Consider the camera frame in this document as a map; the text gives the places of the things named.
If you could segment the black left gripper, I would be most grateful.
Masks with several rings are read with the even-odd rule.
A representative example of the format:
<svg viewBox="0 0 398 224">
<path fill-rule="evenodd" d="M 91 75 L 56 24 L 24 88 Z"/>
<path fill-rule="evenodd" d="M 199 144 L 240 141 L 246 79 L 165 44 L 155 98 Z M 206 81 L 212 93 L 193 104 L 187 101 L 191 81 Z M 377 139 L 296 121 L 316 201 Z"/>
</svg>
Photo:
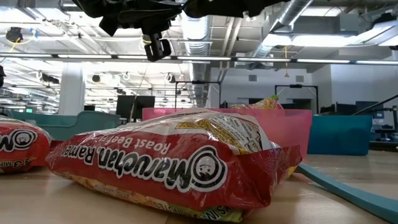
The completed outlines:
<svg viewBox="0 0 398 224">
<path fill-rule="evenodd" d="M 170 56 L 169 41 L 160 32 L 181 12 L 182 5 L 175 1 L 108 1 L 99 26 L 110 36 L 117 29 L 140 29 L 150 38 L 150 44 L 144 46 L 147 59 L 156 62 Z"/>
</svg>

